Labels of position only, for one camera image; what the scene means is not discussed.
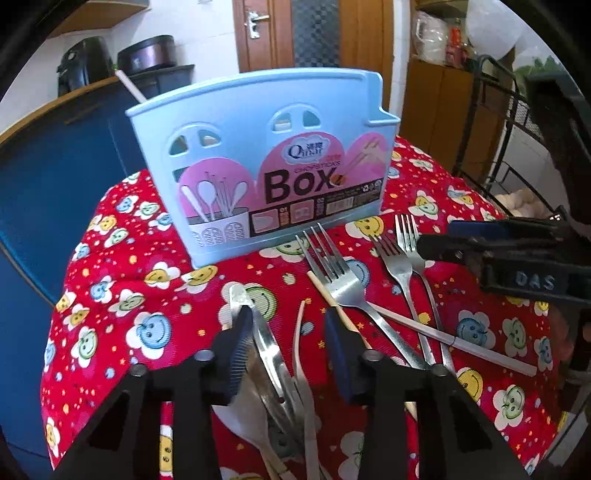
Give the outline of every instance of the door glass panel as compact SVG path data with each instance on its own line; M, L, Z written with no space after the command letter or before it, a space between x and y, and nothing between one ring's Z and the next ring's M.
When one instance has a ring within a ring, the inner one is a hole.
M296 67L340 65L339 3L335 0L291 0Z

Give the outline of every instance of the tablecloth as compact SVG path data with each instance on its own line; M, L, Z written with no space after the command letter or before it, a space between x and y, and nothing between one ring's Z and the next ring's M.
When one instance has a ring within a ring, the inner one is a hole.
M368 300L410 316L400 288L377 257L369 234L392 232L394 213L414 215L422 233L444 233L454 219L492 220L500 213L464 181L446 173L429 155L397 138L382 214L329 231L366 285ZM535 364L528 378L457 350L460 383L494 422L528 472L549 447L560 412L547 321L548 304L484 294L464 267L429 262L445 330L486 348ZM67 267L64 294L51 319L41 383L41 410L55 466L77 433L131 364L150 369L175 365L206 348L230 321L228 291L247 287L269 320L288 367L298 305L306 301L300 355L313 386L320 419L320 460L336 479L354 480L363 446L365 411L338 396L323 340L324 300L306 277L308 266L295 242L265 248L216 265L193 266L147 170L113 186L101 199ZM412 295L422 322L433 325L424 287L413 278ZM349 316L374 348L399 353L362 313ZM393 324L417 350L418 337ZM431 342L440 359L439 347ZM161 476L172 475L173 405L161 426ZM222 477L267 478L258 452L213 415ZM409 427L409 478L418 476L417 434ZM283 458L291 452L271 428ZM298 476L303 465L287 460Z

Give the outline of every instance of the silver door handle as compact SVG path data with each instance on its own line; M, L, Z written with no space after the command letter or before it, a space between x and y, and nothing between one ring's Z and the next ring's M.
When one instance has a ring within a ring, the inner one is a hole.
M263 20L269 20L269 15L259 15L256 11L248 12L248 22L244 25L248 27L248 31L251 35L251 39L261 38L259 32L256 31L256 23Z

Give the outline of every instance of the silver knife blade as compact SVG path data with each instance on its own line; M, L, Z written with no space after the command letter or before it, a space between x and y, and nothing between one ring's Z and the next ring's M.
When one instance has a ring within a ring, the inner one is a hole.
M267 321L257 309L244 286L240 284L233 285L230 287L230 312L232 318L238 315L243 305L250 307L252 310L252 337L256 350L277 394L281 408L298 432L297 440L301 440L304 429L304 407L279 349L279 344Z

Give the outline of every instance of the screw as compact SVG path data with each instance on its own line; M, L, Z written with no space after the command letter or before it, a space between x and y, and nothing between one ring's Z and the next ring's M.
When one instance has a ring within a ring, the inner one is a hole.
M449 371L442 364L435 364L431 367L431 373L436 377L445 377Z
M209 362L213 360L213 357L215 356L215 353L213 353L211 350L199 350L195 355L193 355L193 358L197 360L197 362Z
M384 354L377 350L366 350L362 356L368 362L379 362L384 357Z
M148 367L144 364L135 364L129 369L129 373L134 377L143 377L148 373Z

